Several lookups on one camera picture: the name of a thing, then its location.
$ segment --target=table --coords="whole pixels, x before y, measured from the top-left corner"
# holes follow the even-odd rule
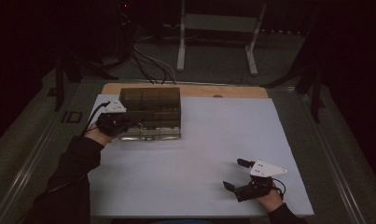
[[[121,87],[161,86],[107,84],[106,94],[99,95],[94,107],[118,97],[115,93]],[[239,158],[262,159],[286,168],[287,174],[277,176],[287,187],[285,201],[297,215],[313,214],[276,110],[264,89],[179,87],[182,138],[108,144],[102,152],[102,165],[90,173],[93,216],[266,216],[255,201],[238,203],[223,189],[223,180],[237,187],[249,182],[249,170],[236,163]],[[195,91],[200,97],[192,96]],[[208,97],[214,95],[223,98]]]

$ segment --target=black sleeve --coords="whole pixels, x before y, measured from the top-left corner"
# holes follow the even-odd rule
[[[303,218],[296,217],[286,206],[286,203],[269,213],[271,224],[307,224]]]
[[[100,165],[104,147],[74,137],[59,159],[44,193],[35,198],[23,223],[90,223],[90,183],[87,173]]]

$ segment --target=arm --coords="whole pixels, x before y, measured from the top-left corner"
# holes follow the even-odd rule
[[[87,173],[100,165],[101,150],[112,139],[98,129],[73,137],[47,189],[35,198],[23,223],[90,223]]]
[[[296,217],[281,199],[278,190],[272,189],[266,196],[257,198],[257,201],[269,213],[271,224],[306,224],[303,218]]]

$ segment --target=plastic box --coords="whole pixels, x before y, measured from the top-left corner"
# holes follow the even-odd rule
[[[168,140],[181,138],[179,88],[122,89],[119,97],[127,108],[132,127],[121,140]]]

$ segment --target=gray floor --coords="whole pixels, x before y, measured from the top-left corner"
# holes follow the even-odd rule
[[[249,75],[243,45],[208,47],[189,42],[185,71],[175,72],[175,78],[177,82],[264,84],[287,72],[303,41],[304,38],[297,35],[260,34],[254,50],[257,77]],[[178,45],[175,38],[148,39],[139,42],[137,48],[176,67]],[[161,79],[156,68],[148,65],[147,71]],[[131,63],[113,71],[112,75],[119,77],[119,81],[143,79]],[[309,223],[376,223],[376,179],[327,88],[323,88],[321,96],[325,106],[320,110],[321,123],[316,124],[307,113],[308,97],[291,91],[296,82],[296,79],[290,80],[268,92],[313,205],[315,215],[307,220]],[[67,100],[61,112],[56,113],[53,112],[55,99],[46,96],[54,86],[54,73],[44,77],[43,90],[0,140],[0,208],[7,208],[0,210],[1,215],[5,215],[0,223],[13,223],[30,207],[35,195],[46,186],[71,136],[83,129],[83,122],[61,123],[63,112],[83,112],[82,120],[87,120],[95,97],[105,83],[106,80],[87,76],[79,85],[69,85]],[[21,176],[19,170],[31,152],[40,148],[43,149],[36,155],[38,160],[29,178],[18,179],[22,184],[12,185],[16,176]],[[9,187],[20,188],[20,191],[10,196],[7,194]],[[92,223],[110,223],[110,219],[94,217]],[[252,218],[252,223],[268,221],[267,218]]]

